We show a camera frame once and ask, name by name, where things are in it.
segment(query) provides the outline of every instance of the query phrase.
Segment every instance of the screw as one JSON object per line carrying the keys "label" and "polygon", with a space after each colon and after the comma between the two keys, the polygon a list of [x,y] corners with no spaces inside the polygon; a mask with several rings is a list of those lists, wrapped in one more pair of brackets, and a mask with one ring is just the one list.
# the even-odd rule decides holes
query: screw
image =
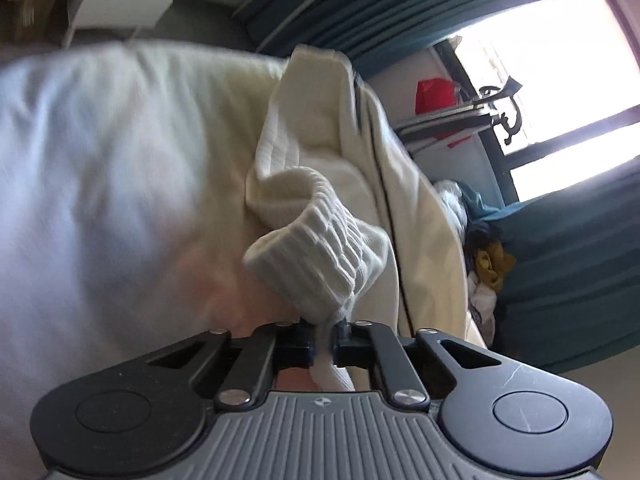
{"label": "screw", "polygon": [[418,390],[398,390],[394,393],[394,400],[403,406],[415,406],[427,400],[427,396]]}
{"label": "screw", "polygon": [[244,390],[225,390],[218,394],[218,400],[227,406],[242,406],[251,400],[251,395]]}

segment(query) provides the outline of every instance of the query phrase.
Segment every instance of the curtain fold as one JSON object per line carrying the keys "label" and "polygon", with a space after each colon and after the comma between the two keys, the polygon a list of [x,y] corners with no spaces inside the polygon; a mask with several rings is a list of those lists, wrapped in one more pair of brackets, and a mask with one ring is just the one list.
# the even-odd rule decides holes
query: curtain fold
{"label": "curtain fold", "polygon": [[640,157],[491,218],[518,259],[498,295],[507,354],[561,373],[640,344]]}
{"label": "curtain fold", "polygon": [[[254,0],[239,12],[261,43],[305,0]],[[367,77],[465,25],[539,0],[318,0],[284,27],[263,52],[288,56],[299,43],[347,54]]]}

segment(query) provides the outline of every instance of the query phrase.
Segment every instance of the curtain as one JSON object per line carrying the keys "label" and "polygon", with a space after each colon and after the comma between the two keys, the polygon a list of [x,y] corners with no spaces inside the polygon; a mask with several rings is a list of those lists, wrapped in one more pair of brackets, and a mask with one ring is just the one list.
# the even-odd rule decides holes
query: curtain
{"label": "curtain", "polygon": [[482,220],[518,259],[498,294],[505,353],[561,373],[640,344],[640,157]]}
{"label": "curtain", "polygon": [[[305,0],[253,0],[238,17],[262,43]],[[539,0],[314,0],[262,52],[299,43],[344,52],[365,78],[481,18]]]}

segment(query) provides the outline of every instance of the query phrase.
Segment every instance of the floor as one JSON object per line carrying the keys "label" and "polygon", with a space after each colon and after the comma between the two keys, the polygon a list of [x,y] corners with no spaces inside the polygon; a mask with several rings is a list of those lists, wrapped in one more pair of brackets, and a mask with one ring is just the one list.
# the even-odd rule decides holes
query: floor
{"label": "floor", "polygon": [[[244,27],[231,17],[232,10],[203,0],[174,0],[152,30],[141,31],[140,39],[177,40],[221,46],[235,50],[253,51],[255,45]],[[11,42],[12,20],[15,7],[10,2],[0,3],[0,66],[24,56],[45,54],[60,49],[66,30],[65,3],[60,0],[50,17],[46,38],[39,43]],[[131,30],[78,30],[73,46],[125,41]]]}

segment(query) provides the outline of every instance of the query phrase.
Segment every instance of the red bag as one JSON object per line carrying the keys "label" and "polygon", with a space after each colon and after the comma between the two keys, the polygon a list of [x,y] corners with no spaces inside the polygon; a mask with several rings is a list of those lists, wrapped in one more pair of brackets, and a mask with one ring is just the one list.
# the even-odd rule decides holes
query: red bag
{"label": "red bag", "polygon": [[[415,114],[425,114],[427,112],[433,112],[434,110],[440,110],[441,108],[447,108],[449,106],[455,106],[460,102],[460,90],[458,84],[444,79],[442,77],[436,77],[434,79],[423,79],[418,81],[418,88],[415,91]],[[445,139],[452,136],[457,132],[451,132],[448,134],[439,134],[434,136],[435,139]],[[470,139],[471,136],[464,139],[458,139],[455,142],[447,144],[450,148],[457,146],[460,142],[464,142]]]}

